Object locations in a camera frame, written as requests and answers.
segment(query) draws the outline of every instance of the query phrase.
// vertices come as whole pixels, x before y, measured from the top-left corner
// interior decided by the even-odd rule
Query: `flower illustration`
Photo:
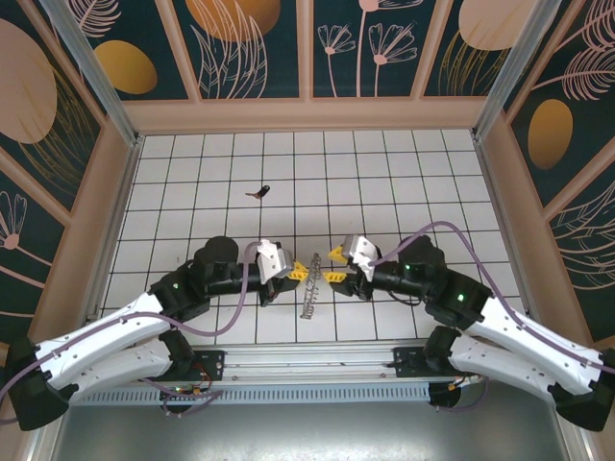
[[[375,12],[377,10],[400,10],[402,8],[416,7],[423,3],[423,0],[358,0],[358,4],[365,12]]]
[[[372,47],[374,62],[376,63],[376,82],[374,84],[374,96],[378,96],[378,77],[381,65],[410,61],[416,58],[417,49],[410,45],[414,42],[412,25],[390,26],[386,34],[382,35],[382,24],[369,28],[369,44]]]
[[[15,194],[14,205],[6,191],[0,192],[0,248],[14,250],[19,245],[19,233],[26,219],[28,202]]]
[[[351,40],[353,35],[348,30],[348,24],[345,26],[332,26],[329,30],[328,26],[320,26],[318,28],[318,37],[327,53],[327,61],[329,63],[329,78],[331,80],[331,88],[333,97],[337,97],[335,90],[335,81],[333,80],[333,71],[331,66],[331,56],[337,53],[345,53],[357,48],[354,40]]]

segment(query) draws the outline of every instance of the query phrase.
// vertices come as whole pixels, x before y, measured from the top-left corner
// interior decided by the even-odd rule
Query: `black grid line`
[[[203,142],[201,143],[201,154],[203,154],[203,149],[205,149],[205,137],[203,136]],[[199,173],[197,176],[197,186],[194,191],[194,204],[192,207],[192,219],[190,220],[190,229],[188,231],[188,248],[185,249],[185,259],[191,259],[192,255],[190,254],[190,245],[192,244],[192,227],[194,226],[194,214],[196,212],[196,201],[199,197],[199,180],[201,179],[201,169],[203,167],[203,156],[199,158]]]
[[[265,172],[265,135],[262,135],[262,151],[260,153],[260,188],[262,188],[264,182]],[[262,199],[258,199],[258,241],[262,238]],[[254,342],[258,342],[258,311],[255,309],[255,328],[254,328]]]
[[[326,154],[327,154],[327,144],[326,144],[326,139],[325,139],[325,132],[323,132],[323,151],[325,151],[325,188],[327,190],[327,224],[329,226],[329,248],[332,250],[332,248],[333,248],[333,238],[332,238],[332,232],[331,232],[331,205],[330,205],[331,202],[329,201],[329,180],[327,179],[327,157],[326,157]],[[332,295],[333,325],[334,325],[334,331],[335,331],[335,341],[338,341],[336,302],[337,302],[337,300],[335,299],[335,295]]]
[[[440,135],[442,136],[442,142],[444,142],[444,146],[446,147],[446,139],[444,138],[444,134],[442,133],[442,130],[440,130]],[[447,158],[447,161],[449,162],[449,166],[451,167],[451,171],[453,172],[453,182],[455,183],[455,191],[457,193],[457,197],[459,198],[459,202],[461,203],[461,213],[463,214],[463,222],[465,223],[465,229],[468,230],[468,239],[470,240],[470,245],[472,245],[472,249],[474,250],[474,239],[472,238],[472,233],[470,232],[470,226],[468,226],[468,219],[466,218],[465,210],[463,209],[463,202],[461,201],[461,194],[459,194],[459,187],[457,185],[457,180],[455,178],[455,171],[453,170],[453,163],[451,162],[451,156],[449,156],[449,151],[446,152],[446,158]],[[480,283],[483,283],[482,273],[480,272],[480,269],[479,269],[479,279],[480,279]]]
[[[357,163],[357,174],[358,174],[358,152],[357,152],[357,139],[355,138],[355,131],[352,131],[353,134],[353,144],[355,145],[355,162]],[[361,191],[361,180],[359,178],[357,178],[357,182],[358,182],[358,202],[361,206],[361,221],[363,222],[363,235],[367,234],[367,226],[365,226],[365,208],[363,207],[363,193]],[[376,322],[376,308],[374,307],[374,303],[373,302],[369,302],[372,303],[372,316],[374,318],[374,334],[376,335],[376,340],[378,340],[378,326],[377,326],[377,322]]]
[[[357,156],[372,156],[372,155],[376,155],[376,154],[384,154],[387,156],[387,161],[388,161],[388,154],[384,153],[384,152],[376,152],[374,154],[356,154]],[[394,155],[403,155],[403,152],[395,152],[392,153]],[[323,154],[310,154],[310,155],[315,155],[315,156],[323,156]],[[394,175],[392,172],[390,174],[390,176],[386,177],[386,176],[360,176],[358,173],[356,176],[343,176],[343,177],[327,177],[328,180],[357,180],[357,179],[362,179],[362,180],[385,180],[386,178],[450,178],[451,176],[458,176],[459,178],[482,178],[482,175],[455,175],[455,174],[451,174],[451,175]],[[275,181],[275,182],[284,182],[284,181],[297,181],[297,182],[301,182],[301,181],[314,181],[314,180],[322,180],[323,178],[296,178],[296,179],[278,179],[278,180],[268,180],[268,181]],[[254,180],[233,180],[233,182],[257,182],[258,179],[254,179]],[[229,182],[228,180],[203,180],[203,181],[197,181],[198,183],[201,182]],[[155,184],[185,184],[185,183],[195,183],[195,181],[158,181],[158,182],[135,182],[135,185],[155,185]]]

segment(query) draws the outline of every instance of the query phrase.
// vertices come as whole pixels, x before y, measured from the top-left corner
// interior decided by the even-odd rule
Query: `purple cable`
[[[244,264],[243,264],[243,275],[242,275],[242,279],[241,279],[241,291],[239,293],[239,303],[237,304],[237,309],[234,312],[233,317],[231,318],[231,320],[223,327],[220,328],[216,331],[201,331],[199,329],[195,329],[192,327],[189,327],[187,325],[184,325],[180,322],[178,322],[177,320],[171,319],[169,317],[166,317],[165,315],[160,315],[160,314],[155,314],[153,312],[135,312],[133,314],[128,314],[125,315],[123,317],[119,317],[115,320],[112,320],[110,322],[106,322],[105,324],[101,324],[99,326],[94,327],[92,330],[83,333],[79,336],[74,337],[73,339],[71,339],[70,341],[66,342],[65,344],[63,344],[62,346],[58,347],[57,349],[54,349],[53,351],[49,352],[48,354],[44,355],[43,357],[41,357],[39,360],[36,360],[35,362],[32,362],[30,365],[28,365],[26,368],[24,368],[23,370],[21,370],[19,373],[17,373],[15,376],[13,376],[11,379],[9,379],[9,381],[4,385],[4,387],[2,389],[0,389],[0,402],[2,402],[4,400],[4,397],[8,394],[9,389],[11,389],[18,380],[20,380],[21,378],[23,378],[25,375],[27,375],[28,373],[30,373],[32,370],[35,370],[36,368],[38,368],[40,365],[42,365],[43,363],[51,360],[55,355],[60,354],[64,351],[67,351],[68,349],[70,349],[72,346],[74,346],[77,343],[80,343],[81,341],[83,341],[84,339],[100,332],[103,331],[117,323],[125,323],[129,320],[132,319],[136,319],[136,318],[140,318],[140,317],[149,317],[149,318],[154,318],[154,319],[160,319],[160,320],[164,320],[164,322],[167,322],[168,324],[177,327],[179,329],[183,329],[184,331],[188,331],[189,333],[195,334],[197,336],[207,336],[207,337],[212,337],[212,336],[219,336],[221,334],[226,333],[229,329],[231,329],[233,327],[233,325],[235,324],[235,322],[237,321],[237,319],[239,318],[239,314],[241,314],[241,310],[243,309],[243,304],[246,300],[246,294],[248,293],[248,271],[249,271],[249,264],[247,263],[247,261],[249,260],[249,256],[250,256],[250,250],[252,250],[253,248],[257,247],[258,245],[260,245],[260,242],[251,242],[247,247],[246,247],[246,251],[245,251],[245,256],[244,256]],[[10,425],[12,423],[15,423],[17,421],[17,418],[12,418],[9,420],[0,420],[0,425]]]
[[[498,288],[498,286],[496,285],[495,281],[489,275],[489,272],[487,271],[487,269],[484,267],[484,265],[480,261],[479,256],[475,253],[474,249],[472,248],[472,245],[470,244],[470,242],[468,242],[468,239],[465,238],[465,235],[463,235],[461,230],[456,225],[454,225],[452,223],[449,223],[448,221],[436,221],[434,223],[427,224],[426,226],[424,226],[423,228],[418,230],[410,238],[408,238],[407,240],[404,240],[404,242],[402,242],[402,244],[399,247],[397,247],[395,250],[393,250],[391,253],[389,253],[386,256],[381,257],[380,259],[377,259],[376,261],[371,262],[370,266],[378,266],[379,264],[382,264],[383,262],[390,260],[391,258],[396,256],[399,252],[403,251],[408,245],[410,245],[414,240],[419,238],[425,232],[427,232],[427,231],[429,231],[429,230],[431,230],[433,228],[436,228],[438,226],[445,226],[445,227],[450,228],[453,231],[455,231],[455,233],[459,236],[459,238],[461,239],[461,241],[465,245],[465,248],[468,249],[468,252],[472,256],[474,261],[477,263],[477,265],[479,266],[480,271],[484,274],[485,278],[487,279],[487,281],[491,285],[491,288],[493,289],[493,292],[495,293],[495,295],[498,298],[498,300],[500,301],[500,303],[502,303],[502,305],[504,306],[504,310],[506,311],[506,313],[512,318],[512,320],[520,328],[523,328],[531,336],[533,336],[534,338],[536,338],[539,341],[543,342],[544,344],[552,347],[556,351],[561,352],[561,353],[563,353],[564,355],[567,355],[570,358],[574,358],[579,363],[582,363],[582,364],[585,364],[586,366],[597,368],[598,370],[601,370],[603,372],[607,372],[607,373],[611,373],[611,374],[615,375],[615,368],[607,367],[605,365],[601,365],[600,363],[592,362],[590,360],[587,360],[585,357],[581,357],[580,355],[577,355],[577,354],[575,354],[573,352],[569,352],[568,350],[562,348],[561,346],[559,346],[557,343],[555,343],[551,339],[543,336],[538,331],[535,331],[535,330],[531,329],[529,326],[527,326],[526,324],[524,324],[523,321],[519,317],[517,317],[517,312],[515,312],[513,310],[513,308],[510,307],[510,305],[508,305],[508,302],[504,299],[504,295],[500,291],[500,288]]]
[[[438,406],[437,409],[446,411],[448,413],[463,413],[466,411],[476,410],[479,408],[487,399],[487,395],[489,394],[489,378],[487,376],[484,377],[484,387],[482,388],[482,392],[480,393],[480,397],[474,403],[466,406],[462,406],[461,408],[445,408],[443,406]]]

